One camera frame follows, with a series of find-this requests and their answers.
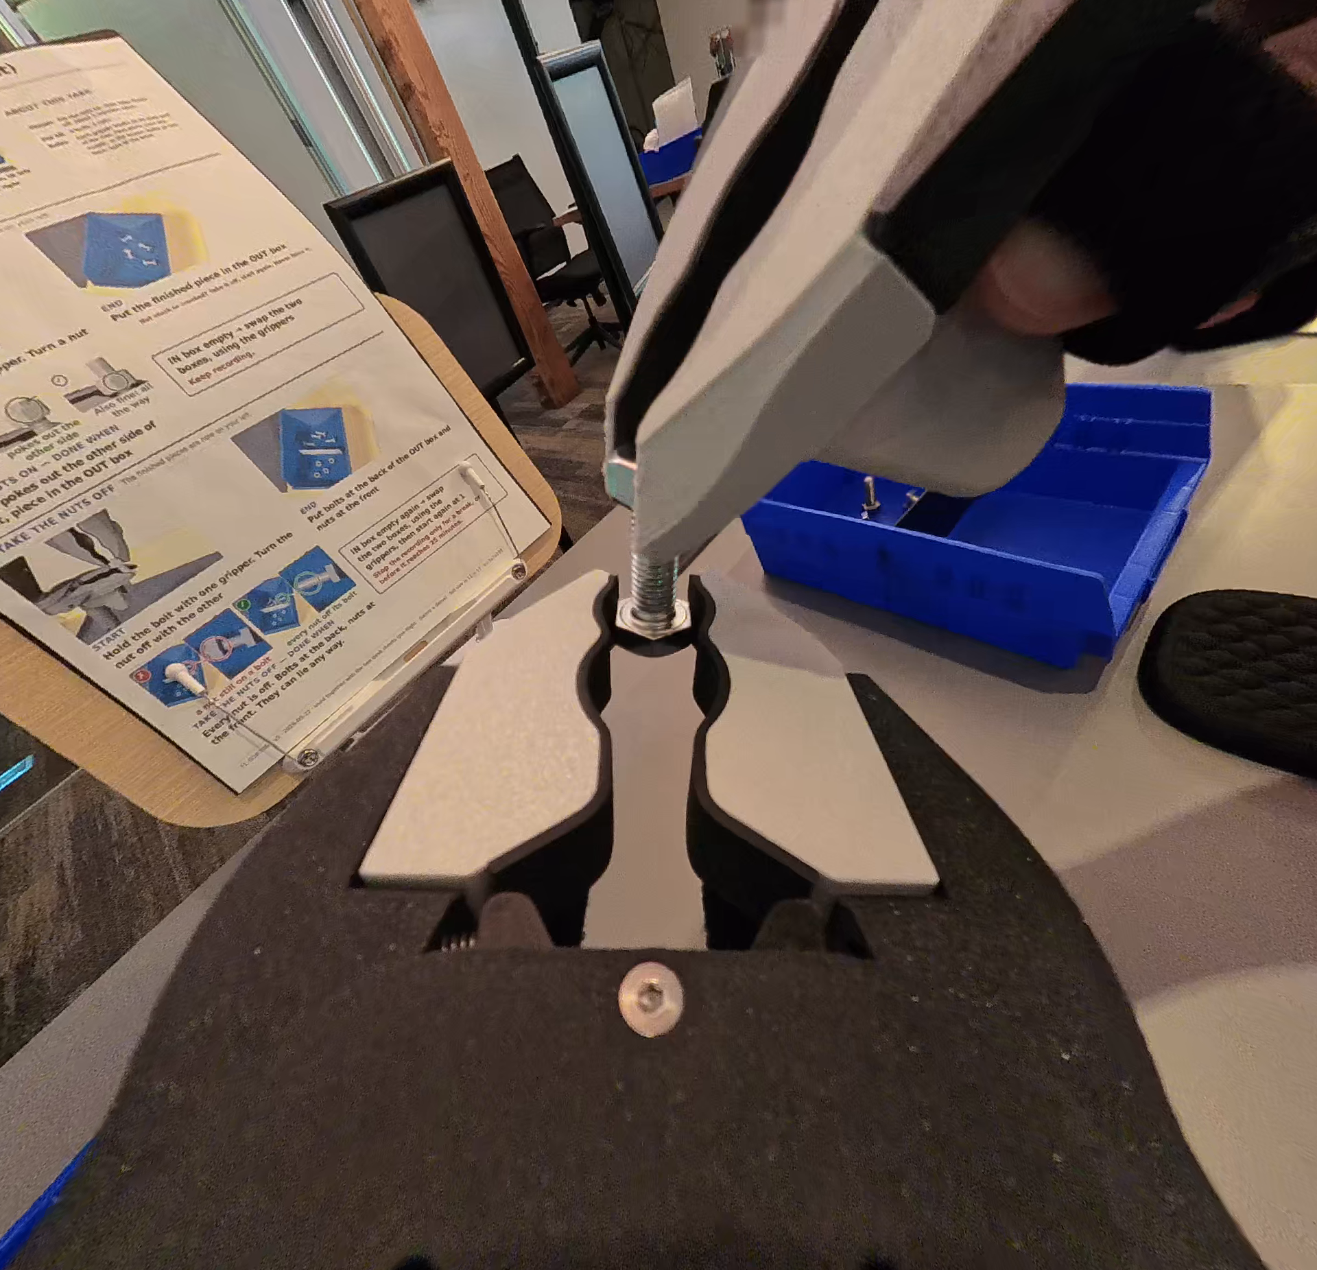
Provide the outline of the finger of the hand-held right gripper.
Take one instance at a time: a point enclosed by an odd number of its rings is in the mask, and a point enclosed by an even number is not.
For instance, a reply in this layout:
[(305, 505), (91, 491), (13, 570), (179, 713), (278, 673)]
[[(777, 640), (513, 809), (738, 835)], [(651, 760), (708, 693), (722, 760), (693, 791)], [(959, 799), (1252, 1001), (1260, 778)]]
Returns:
[(700, 551), (797, 463), (1007, 483), (1065, 406), (1057, 340), (940, 314), (867, 233), (1075, 0), (880, 0), (803, 164), (636, 440), (631, 550)]
[(733, 269), (781, 204), (833, 86), (881, 0), (762, 3), (756, 51), (737, 67), (700, 144), (605, 403), (607, 458), (634, 459), (641, 422), (697, 344)]

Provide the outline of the person's right hand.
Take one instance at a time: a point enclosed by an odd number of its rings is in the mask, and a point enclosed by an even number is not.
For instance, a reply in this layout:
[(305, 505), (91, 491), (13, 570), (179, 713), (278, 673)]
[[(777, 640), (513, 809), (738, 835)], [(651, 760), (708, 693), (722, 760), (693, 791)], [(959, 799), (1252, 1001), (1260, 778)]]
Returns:
[(987, 319), (1024, 337), (1061, 336), (1117, 313), (1094, 259), (1036, 221), (1013, 228), (966, 296)]

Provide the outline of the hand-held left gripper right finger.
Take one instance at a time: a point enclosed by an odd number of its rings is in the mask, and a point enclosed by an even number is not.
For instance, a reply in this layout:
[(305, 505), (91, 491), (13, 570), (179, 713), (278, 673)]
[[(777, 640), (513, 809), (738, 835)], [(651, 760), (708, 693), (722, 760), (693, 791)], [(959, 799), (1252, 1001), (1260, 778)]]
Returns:
[(780, 905), (933, 897), (940, 872), (847, 669), (760, 591), (688, 587), (700, 709), (688, 858), (711, 949), (749, 949)]

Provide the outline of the instruction sheet on stand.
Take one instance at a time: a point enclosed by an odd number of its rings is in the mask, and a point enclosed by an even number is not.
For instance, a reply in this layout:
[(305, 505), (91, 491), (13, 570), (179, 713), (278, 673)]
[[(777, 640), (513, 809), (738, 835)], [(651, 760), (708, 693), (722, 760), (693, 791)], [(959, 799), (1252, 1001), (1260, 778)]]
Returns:
[(445, 343), (120, 36), (3, 55), (3, 719), (260, 816), (556, 554)]

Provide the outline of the blue plastic parts bin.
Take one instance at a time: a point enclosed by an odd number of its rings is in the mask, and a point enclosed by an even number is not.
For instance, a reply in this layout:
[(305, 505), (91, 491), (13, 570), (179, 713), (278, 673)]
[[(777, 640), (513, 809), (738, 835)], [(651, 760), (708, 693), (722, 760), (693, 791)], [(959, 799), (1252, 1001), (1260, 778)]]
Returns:
[(59, 1171), (59, 1174), (44, 1188), (33, 1200), (28, 1210), (21, 1214), (2, 1236), (2, 1269), (9, 1269), (20, 1252), (32, 1238), (37, 1227), (50, 1215), (53, 1208), (61, 1201), (65, 1189), (74, 1178), (80, 1167), (94, 1153), (96, 1138), (91, 1138), (76, 1156)]
[(1070, 384), (1036, 459), (948, 538), (896, 528), (913, 484), (799, 465), (743, 516), (766, 575), (1062, 669), (1112, 658), (1188, 520), (1212, 455), (1206, 388)]

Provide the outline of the wooden pillar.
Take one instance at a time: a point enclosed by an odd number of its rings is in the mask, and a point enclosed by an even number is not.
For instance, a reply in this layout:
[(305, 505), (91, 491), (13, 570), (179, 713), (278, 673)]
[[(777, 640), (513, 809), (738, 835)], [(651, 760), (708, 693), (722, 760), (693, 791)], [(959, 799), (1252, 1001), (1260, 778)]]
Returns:
[(352, 0), (430, 160), (448, 159), (467, 192), (486, 245), (534, 357), (544, 405), (581, 395), (575, 369), (557, 339), (519, 245), (492, 191), (459, 108), (411, 0)]

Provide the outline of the black framed easel board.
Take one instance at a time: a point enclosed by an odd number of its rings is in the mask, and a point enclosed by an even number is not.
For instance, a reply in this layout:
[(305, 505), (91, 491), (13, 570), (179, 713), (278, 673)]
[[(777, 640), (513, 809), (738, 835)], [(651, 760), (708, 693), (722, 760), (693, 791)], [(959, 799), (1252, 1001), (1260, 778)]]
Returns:
[(588, 244), (630, 328), (664, 230), (607, 58), (592, 41), (537, 56), (533, 75)]

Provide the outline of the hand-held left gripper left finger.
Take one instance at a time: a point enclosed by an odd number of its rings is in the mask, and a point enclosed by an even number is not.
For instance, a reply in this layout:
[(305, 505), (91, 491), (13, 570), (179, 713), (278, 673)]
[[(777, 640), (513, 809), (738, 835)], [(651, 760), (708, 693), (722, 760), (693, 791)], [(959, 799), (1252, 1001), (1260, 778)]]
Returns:
[(604, 719), (618, 579), (589, 570), (471, 647), (358, 867), (364, 886), (437, 889), (479, 913), (531, 900), (578, 948), (615, 846)]

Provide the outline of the small blue storage bin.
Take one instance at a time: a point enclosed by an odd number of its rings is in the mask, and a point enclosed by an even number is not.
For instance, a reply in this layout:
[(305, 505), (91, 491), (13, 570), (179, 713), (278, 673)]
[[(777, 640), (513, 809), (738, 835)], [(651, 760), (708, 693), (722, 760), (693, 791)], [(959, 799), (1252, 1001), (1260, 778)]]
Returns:
[(688, 175), (697, 159), (703, 141), (703, 129), (696, 126), (684, 136), (638, 152), (641, 173), (651, 189)]

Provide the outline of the black office chair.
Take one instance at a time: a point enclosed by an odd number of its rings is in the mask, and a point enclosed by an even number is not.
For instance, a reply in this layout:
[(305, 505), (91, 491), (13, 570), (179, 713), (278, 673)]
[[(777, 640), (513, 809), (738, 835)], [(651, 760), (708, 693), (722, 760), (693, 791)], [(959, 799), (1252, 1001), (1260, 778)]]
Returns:
[(577, 365), (588, 350), (622, 348), (622, 325), (601, 321), (607, 300), (604, 271), (593, 251), (572, 254), (566, 228), (556, 225), (552, 206), (520, 156), (486, 170), (489, 186), (546, 308), (581, 306), (586, 328), (566, 348)]

